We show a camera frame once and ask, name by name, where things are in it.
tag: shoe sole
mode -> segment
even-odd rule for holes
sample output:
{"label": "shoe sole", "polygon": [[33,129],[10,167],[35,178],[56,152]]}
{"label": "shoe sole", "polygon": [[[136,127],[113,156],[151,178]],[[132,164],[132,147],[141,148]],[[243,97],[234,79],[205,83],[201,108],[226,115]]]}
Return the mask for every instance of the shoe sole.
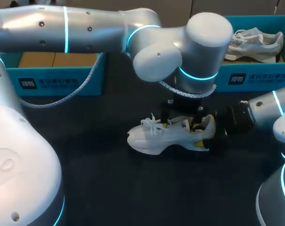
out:
{"label": "shoe sole", "polygon": [[225,55],[225,59],[230,60],[230,61],[236,61],[237,59],[241,57],[251,57],[259,62],[263,63],[275,63],[276,62],[276,56],[265,56],[261,54],[252,54],[252,55]]}
{"label": "shoe sole", "polygon": [[[178,145],[180,145],[180,146],[182,146],[185,149],[188,149],[190,151],[197,151],[197,152],[207,152],[207,151],[209,151],[209,149],[206,149],[206,148],[196,147],[191,142],[190,143],[187,143],[187,142],[186,143],[181,143],[181,144],[178,144]],[[171,145],[168,145],[168,146],[166,146],[163,149],[146,150],[146,149],[141,149],[141,148],[135,148],[135,147],[130,145],[130,147],[133,148],[134,150],[136,150],[138,152],[141,152],[143,154],[149,154],[149,155],[160,155],[169,146],[171,146]]]}

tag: cyan led ring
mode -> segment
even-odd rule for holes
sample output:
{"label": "cyan led ring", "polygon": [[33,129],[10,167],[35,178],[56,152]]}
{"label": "cyan led ring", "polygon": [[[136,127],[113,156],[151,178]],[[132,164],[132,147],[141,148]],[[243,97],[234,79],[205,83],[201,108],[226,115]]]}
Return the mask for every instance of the cyan led ring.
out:
{"label": "cyan led ring", "polygon": [[194,76],[191,76],[190,74],[187,74],[182,68],[179,68],[180,71],[187,77],[191,78],[191,79],[195,79],[195,80],[199,80],[199,81],[205,81],[205,80],[210,80],[210,79],[213,79],[214,77],[217,76],[217,74],[219,72],[217,72],[215,75],[211,76],[211,77],[207,77],[207,78],[197,78],[197,77],[194,77]]}

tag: sneaker upper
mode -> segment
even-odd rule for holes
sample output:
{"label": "sneaker upper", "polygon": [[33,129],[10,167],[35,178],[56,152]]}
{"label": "sneaker upper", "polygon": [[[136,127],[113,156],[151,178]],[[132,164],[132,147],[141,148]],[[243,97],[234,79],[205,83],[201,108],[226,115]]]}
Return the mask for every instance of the sneaker upper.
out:
{"label": "sneaker upper", "polygon": [[283,48],[284,35],[266,34],[257,28],[238,30],[232,37],[227,54],[252,55],[265,54],[277,55]]}
{"label": "sneaker upper", "polygon": [[192,120],[192,118],[180,116],[169,120],[167,127],[164,127],[160,120],[155,120],[154,117],[142,120],[141,125],[128,132],[128,143],[132,147],[147,149],[186,141],[194,143],[214,136],[215,121],[212,115],[203,118],[201,125],[205,127],[204,130],[191,131]]}

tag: white cable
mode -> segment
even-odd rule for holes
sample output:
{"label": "white cable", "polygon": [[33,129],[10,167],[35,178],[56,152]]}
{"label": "white cable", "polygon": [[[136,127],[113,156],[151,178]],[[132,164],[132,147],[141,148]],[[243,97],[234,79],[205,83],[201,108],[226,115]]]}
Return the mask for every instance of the white cable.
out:
{"label": "white cable", "polygon": [[217,87],[217,85],[213,84],[211,90],[209,90],[209,91],[206,92],[206,93],[202,93],[202,94],[191,94],[191,93],[185,93],[185,92],[182,92],[182,91],[180,91],[180,90],[178,90],[178,89],[175,89],[174,87],[170,86],[169,84],[167,84],[167,83],[164,82],[164,81],[159,81],[159,83],[160,83],[161,85],[163,85],[165,88],[167,88],[168,90],[170,90],[171,92],[173,92],[173,93],[176,93],[176,94],[178,94],[178,95],[180,95],[180,96],[183,96],[183,97],[192,98],[192,99],[207,97],[207,96],[211,95],[211,94],[215,91],[215,89],[216,89],[216,87]]}
{"label": "white cable", "polygon": [[56,105],[62,104],[63,102],[71,99],[72,97],[74,97],[78,92],[80,92],[88,84],[88,82],[90,81],[95,69],[97,68],[97,66],[101,60],[101,58],[103,58],[104,55],[105,55],[104,53],[99,54],[95,64],[92,66],[91,71],[90,71],[89,75],[87,76],[87,78],[85,79],[85,81],[79,86],[79,88],[77,88],[74,92],[72,92],[68,96],[64,97],[63,99],[60,99],[56,102],[46,104],[46,105],[30,104],[30,103],[21,99],[21,104],[24,105],[25,107],[30,107],[30,108],[48,108],[48,107],[54,107]]}

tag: black table surface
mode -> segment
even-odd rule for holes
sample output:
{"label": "black table surface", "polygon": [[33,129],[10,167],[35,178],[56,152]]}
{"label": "black table surface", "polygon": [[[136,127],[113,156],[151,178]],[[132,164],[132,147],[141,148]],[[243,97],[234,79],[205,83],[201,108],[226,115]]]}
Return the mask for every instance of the black table surface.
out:
{"label": "black table surface", "polygon": [[[221,93],[204,103],[214,111],[258,95]],[[25,109],[60,158],[69,226],[259,225],[257,191],[284,163],[271,133],[255,129],[215,154],[171,146],[149,156],[128,147],[127,131],[151,113],[158,118],[159,104],[171,97],[158,83],[138,79],[126,56],[111,54],[103,96]]]}

